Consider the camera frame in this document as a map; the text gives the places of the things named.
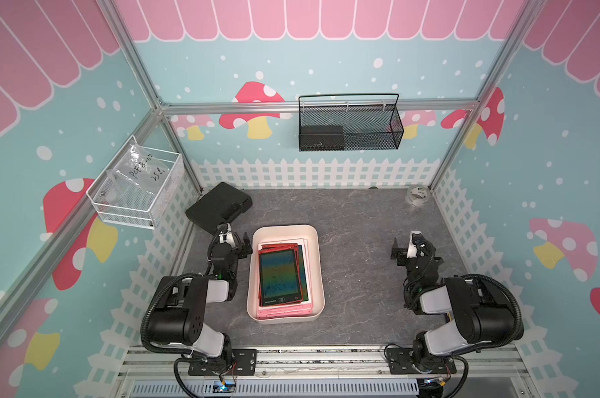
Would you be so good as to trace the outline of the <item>white plastic storage box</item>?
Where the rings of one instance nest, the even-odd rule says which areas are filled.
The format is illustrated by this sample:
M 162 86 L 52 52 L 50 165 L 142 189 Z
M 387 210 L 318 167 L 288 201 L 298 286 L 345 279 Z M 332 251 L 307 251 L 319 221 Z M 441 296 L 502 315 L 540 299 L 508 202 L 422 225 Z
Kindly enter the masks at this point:
M 301 323 L 318 319 L 325 307 L 316 229 L 294 225 L 256 230 L 248 315 L 261 324 Z

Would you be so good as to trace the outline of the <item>red frame writing tablet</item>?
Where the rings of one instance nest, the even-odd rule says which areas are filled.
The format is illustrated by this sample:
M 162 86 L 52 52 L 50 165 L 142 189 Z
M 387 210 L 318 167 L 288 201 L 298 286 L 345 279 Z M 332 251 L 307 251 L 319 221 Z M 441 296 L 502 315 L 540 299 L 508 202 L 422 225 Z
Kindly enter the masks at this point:
M 261 307 L 301 303 L 297 251 L 258 252 L 258 267 Z

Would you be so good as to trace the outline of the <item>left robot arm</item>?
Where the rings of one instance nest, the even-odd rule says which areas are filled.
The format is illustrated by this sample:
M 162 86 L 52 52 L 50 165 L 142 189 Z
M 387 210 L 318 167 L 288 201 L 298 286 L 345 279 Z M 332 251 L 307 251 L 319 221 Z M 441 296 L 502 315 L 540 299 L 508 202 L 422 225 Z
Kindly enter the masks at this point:
M 249 238 L 240 238 L 224 223 L 207 249 L 203 274 L 161 279 L 140 326 L 142 346 L 151 353 L 179 354 L 189 362 L 224 374 L 233 367 L 230 337 L 205 323 L 206 305 L 233 299 L 238 288 L 238 262 L 253 253 Z

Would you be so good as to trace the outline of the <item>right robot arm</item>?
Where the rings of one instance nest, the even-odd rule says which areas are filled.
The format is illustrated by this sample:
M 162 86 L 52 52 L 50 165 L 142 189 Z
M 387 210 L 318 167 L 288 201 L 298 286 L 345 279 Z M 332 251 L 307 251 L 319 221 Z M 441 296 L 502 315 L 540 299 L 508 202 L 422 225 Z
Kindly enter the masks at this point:
M 503 283 L 481 274 L 442 278 L 443 258 L 421 232 L 406 248 L 393 242 L 390 258 L 406 269 L 404 307 L 417 315 L 444 315 L 447 323 L 417 334 L 407 362 L 414 371 L 449 370 L 456 356 L 500 348 L 521 339 L 525 329 L 518 301 Z

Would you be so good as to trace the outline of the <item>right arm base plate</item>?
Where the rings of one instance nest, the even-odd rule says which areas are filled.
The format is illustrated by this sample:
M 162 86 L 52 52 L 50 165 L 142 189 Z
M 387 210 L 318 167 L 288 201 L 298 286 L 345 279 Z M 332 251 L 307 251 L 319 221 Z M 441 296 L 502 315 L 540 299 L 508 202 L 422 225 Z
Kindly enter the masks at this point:
M 436 357 L 427 353 L 413 354 L 412 348 L 389 345 L 384 348 L 384 358 L 392 375 L 454 375 L 457 368 L 451 358 Z

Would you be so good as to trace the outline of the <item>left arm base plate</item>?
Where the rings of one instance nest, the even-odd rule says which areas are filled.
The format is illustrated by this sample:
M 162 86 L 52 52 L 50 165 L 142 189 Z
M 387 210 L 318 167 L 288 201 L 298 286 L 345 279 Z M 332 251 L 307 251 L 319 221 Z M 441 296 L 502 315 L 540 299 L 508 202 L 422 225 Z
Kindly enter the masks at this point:
M 258 351 L 256 349 L 233 349 L 230 355 L 222 354 L 210 358 L 206 363 L 197 359 L 190 363 L 189 376 L 253 376 L 255 374 Z

